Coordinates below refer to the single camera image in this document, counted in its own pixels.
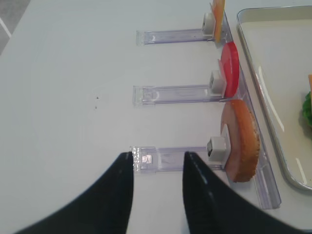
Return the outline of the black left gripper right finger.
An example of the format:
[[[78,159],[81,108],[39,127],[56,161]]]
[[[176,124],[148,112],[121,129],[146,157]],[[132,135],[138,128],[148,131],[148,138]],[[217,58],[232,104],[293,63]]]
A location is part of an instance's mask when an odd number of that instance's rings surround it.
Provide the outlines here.
[[[265,213],[278,208],[281,199],[273,173],[266,168],[255,177],[259,207],[241,197],[195,152],[185,152],[183,203],[192,234],[310,234]]]

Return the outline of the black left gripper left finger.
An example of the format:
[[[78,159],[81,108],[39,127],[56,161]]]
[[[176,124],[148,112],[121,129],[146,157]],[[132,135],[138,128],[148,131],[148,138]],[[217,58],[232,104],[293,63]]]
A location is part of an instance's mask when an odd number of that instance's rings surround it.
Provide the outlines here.
[[[133,156],[125,152],[72,202],[19,233],[124,234],[128,228],[133,194]]]

